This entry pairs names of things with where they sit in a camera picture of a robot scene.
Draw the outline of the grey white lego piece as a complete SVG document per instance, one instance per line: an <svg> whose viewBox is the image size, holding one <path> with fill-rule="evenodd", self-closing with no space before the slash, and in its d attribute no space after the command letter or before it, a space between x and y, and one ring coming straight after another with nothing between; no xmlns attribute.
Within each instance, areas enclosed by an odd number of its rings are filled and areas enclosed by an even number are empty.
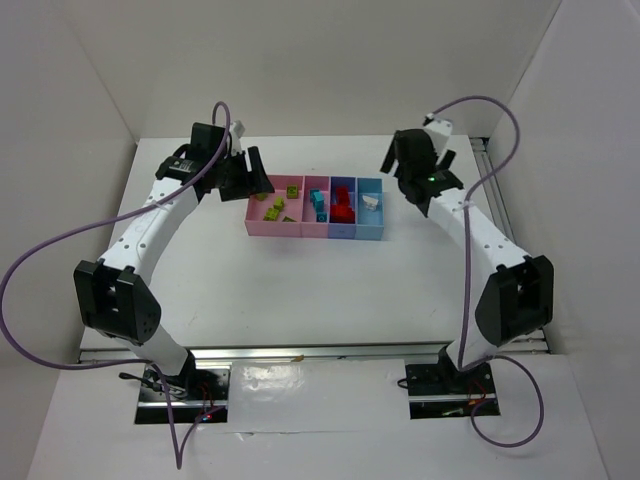
<svg viewBox="0 0 640 480"><path fill-rule="evenodd" d="M369 211L376 211L380 206L380 200L373 196L362 195L361 200L364 208Z"/></svg>

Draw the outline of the green lego from multicolour stack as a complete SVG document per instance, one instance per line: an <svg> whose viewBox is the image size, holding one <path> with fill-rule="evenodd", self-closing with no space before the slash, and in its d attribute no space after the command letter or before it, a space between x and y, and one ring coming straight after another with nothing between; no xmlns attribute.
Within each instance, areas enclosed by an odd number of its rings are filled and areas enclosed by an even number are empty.
<svg viewBox="0 0 640 480"><path fill-rule="evenodd" d="M273 203L273 207L278 210L278 211L282 211L285 207L285 201L283 198L281 197L277 197L276 200Z"/></svg>

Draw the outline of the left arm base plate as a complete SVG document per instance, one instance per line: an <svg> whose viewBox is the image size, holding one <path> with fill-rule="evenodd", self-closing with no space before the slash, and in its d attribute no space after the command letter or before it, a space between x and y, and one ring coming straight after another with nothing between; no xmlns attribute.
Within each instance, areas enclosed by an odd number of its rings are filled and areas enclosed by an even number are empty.
<svg viewBox="0 0 640 480"><path fill-rule="evenodd" d="M192 423L206 414L203 424L221 424L228 420L228 396L231 379L229 366L215 365L199 371L200 380L188 390L169 385L172 412L176 424ZM139 394L134 423L160 425L168 423L166 398L155 370L146 368L139 382Z"/></svg>

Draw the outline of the long green lego brick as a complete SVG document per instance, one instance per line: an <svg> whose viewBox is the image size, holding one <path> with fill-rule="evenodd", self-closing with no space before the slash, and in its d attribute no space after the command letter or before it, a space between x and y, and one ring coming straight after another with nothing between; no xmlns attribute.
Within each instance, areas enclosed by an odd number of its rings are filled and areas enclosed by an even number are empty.
<svg viewBox="0 0 640 480"><path fill-rule="evenodd" d="M268 208L264 214L263 220L268 222L276 222L279 218L280 211L276 208Z"/></svg>

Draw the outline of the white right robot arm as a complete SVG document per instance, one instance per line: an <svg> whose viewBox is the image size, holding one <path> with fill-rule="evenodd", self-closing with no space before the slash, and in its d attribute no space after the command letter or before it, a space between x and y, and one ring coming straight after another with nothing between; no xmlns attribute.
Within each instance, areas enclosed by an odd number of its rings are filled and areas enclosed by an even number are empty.
<svg viewBox="0 0 640 480"><path fill-rule="evenodd" d="M380 168L392 174L406 200L438 225L464 254L460 336L438 354L427 382L451 387L467 382L480 366L514 339L553 317L554 267L506 238L468 199L451 171L449 134L430 127L394 133Z"/></svg>

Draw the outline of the green lego brick from stack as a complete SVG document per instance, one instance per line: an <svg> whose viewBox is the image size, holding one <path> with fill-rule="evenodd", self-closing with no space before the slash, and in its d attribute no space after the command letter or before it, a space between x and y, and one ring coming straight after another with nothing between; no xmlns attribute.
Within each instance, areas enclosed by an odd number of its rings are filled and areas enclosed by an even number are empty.
<svg viewBox="0 0 640 480"><path fill-rule="evenodd" d="M286 197L288 199L297 199L299 197L299 189L296 185L288 185L286 188Z"/></svg>

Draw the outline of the small cyan lego brick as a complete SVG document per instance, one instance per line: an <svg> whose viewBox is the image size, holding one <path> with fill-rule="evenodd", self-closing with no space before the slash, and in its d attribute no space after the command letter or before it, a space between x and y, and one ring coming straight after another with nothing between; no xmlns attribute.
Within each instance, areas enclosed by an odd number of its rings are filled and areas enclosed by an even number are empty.
<svg viewBox="0 0 640 480"><path fill-rule="evenodd" d="M322 194L322 192L318 189L311 189L310 190L310 201L312 203L316 203L316 202L323 202L324 201L324 196Z"/></svg>

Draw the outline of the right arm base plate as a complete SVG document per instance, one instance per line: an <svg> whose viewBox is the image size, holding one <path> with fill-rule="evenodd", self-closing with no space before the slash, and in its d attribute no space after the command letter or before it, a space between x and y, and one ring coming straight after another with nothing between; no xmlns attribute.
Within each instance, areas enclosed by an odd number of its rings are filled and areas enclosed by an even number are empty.
<svg viewBox="0 0 640 480"><path fill-rule="evenodd" d="M453 419L499 416L493 374L487 364L472 373L445 381L435 364L407 364L397 385L408 393L410 418Z"/></svg>

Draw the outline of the curved red lego brick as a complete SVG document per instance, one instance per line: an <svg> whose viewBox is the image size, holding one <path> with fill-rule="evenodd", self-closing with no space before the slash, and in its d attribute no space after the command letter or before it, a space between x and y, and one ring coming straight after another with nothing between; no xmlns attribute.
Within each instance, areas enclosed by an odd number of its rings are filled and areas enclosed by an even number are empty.
<svg viewBox="0 0 640 480"><path fill-rule="evenodd" d="M336 203L339 205L349 205L350 204L350 196L349 190L345 186L339 186L335 189L335 199Z"/></svg>

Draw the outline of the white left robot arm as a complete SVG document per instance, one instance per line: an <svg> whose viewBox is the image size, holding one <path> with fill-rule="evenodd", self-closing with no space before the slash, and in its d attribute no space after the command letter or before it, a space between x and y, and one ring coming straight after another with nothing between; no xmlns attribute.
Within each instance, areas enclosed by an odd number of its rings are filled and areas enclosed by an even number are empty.
<svg viewBox="0 0 640 480"><path fill-rule="evenodd" d="M258 148L243 149L245 128L195 123L190 141L158 167L145 213L94 262L82 261L73 279L83 324L157 365L173 392L186 396L205 383L194 355L161 326L162 308L150 290L157 263L203 197L222 201L271 193Z"/></svg>

